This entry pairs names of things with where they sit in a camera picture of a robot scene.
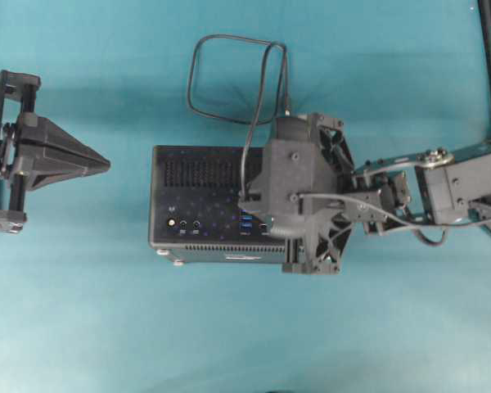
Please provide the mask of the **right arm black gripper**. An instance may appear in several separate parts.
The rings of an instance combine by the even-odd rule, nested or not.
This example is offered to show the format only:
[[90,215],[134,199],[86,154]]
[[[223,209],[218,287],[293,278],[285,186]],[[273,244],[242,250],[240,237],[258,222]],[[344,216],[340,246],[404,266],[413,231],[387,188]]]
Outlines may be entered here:
[[382,234],[407,228],[411,193],[404,172],[385,169],[359,175],[342,123],[318,113],[279,116],[273,122],[273,139],[314,142],[338,172],[334,192],[302,193],[310,215],[274,215],[272,237],[286,239],[285,273],[339,273],[341,257],[355,224],[366,233]]

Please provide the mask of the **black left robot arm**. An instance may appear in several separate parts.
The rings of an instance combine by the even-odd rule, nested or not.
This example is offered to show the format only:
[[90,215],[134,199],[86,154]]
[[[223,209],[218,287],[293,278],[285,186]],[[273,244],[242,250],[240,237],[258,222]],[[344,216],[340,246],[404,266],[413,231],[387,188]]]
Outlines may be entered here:
[[25,194],[52,183],[102,174],[110,162],[35,113],[37,75],[0,71],[0,232],[27,222]]

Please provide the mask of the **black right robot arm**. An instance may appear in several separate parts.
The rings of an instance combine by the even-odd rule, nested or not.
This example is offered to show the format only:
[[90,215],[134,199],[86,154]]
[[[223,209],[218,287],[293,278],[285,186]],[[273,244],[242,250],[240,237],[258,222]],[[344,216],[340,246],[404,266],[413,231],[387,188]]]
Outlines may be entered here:
[[491,233],[491,141],[436,148],[361,167],[341,120],[283,116],[264,149],[263,213],[286,243],[287,273],[336,274],[356,224],[367,234],[409,231],[428,246],[467,227]]

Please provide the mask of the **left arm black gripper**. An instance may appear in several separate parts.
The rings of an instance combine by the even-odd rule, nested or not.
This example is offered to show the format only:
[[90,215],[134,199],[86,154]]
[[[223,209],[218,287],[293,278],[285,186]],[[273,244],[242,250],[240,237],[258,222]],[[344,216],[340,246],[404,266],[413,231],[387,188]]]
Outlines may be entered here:
[[[26,222],[25,194],[52,183],[102,174],[110,162],[48,118],[34,113],[41,79],[36,75],[0,71],[0,180],[11,188],[9,208],[0,210],[0,232],[18,233]],[[2,122],[4,103],[20,103],[13,124]],[[16,157],[9,155],[19,142]]]

